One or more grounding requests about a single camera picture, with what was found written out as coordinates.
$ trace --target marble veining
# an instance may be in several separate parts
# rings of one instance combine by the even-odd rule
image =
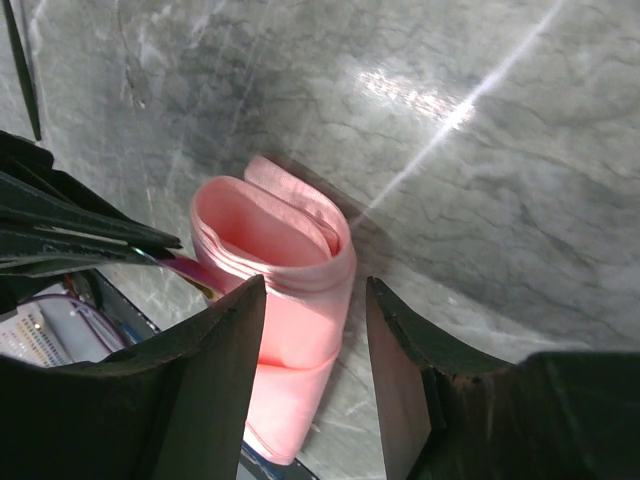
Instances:
[[[634,0],[12,3],[43,144],[127,214],[188,244],[191,195],[256,152],[347,199],[358,282],[301,455],[320,478],[384,478],[367,275],[504,359],[640,345]],[[19,95],[0,22],[0,128],[29,136]],[[164,327],[203,307],[108,273]]]

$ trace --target folded pink cloth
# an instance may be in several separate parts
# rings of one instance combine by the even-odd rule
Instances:
[[[196,255],[222,292],[262,274],[265,326],[244,440],[286,465],[302,447],[340,351],[356,256],[338,207],[263,157],[215,177],[191,205]]]

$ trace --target purple wire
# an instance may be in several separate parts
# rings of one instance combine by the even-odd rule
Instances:
[[[89,310],[91,312],[91,314],[96,318],[96,320],[98,320],[100,322],[100,325],[102,325],[106,330],[108,330],[109,333],[111,333],[111,335],[114,336],[114,338],[116,338],[117,340],[122,342],[123,346],[127,345],[127,342],[124,341],[124,339],[122,338],[120,333],[114,328],[113,325],[111,325],[111,321],[100,310],[98,310],[93,305],[90,305],[90,304],[88,304],[86,302],[83,302],[79,298],[76,298],[76,297],[74,297],[72,295],[66,295],[64,293],[46,293],[46,294],[43,294],[43,295],[38,295],[36,297],[31,297],[31,298],[25,300],[24,302],[19,303],[18,306],[28,305],[30,303],[36,303],[36,302],[40,302],[42,300],[64,300],[64,301],[67,301],[67,302],[73,304],[75,307],[86,308],[87,310]],[[91,322],[86,317],[86,315],[82,312],[82,310],[80,310],[80,308],[76,308],[76,311],[80,314],[80,317],[84,320],[84,322],[87,324],[87,326],[91,329],[91,332],[97,338],[97,340],[100,342],[100,344],[104,348],[106,348],[107,351],[113,353],[114,352],[113,348],[111,348],[109,345],[107,345],[107,343],[103,340],[103,338],[100,335],[100,333],[91,324]]]

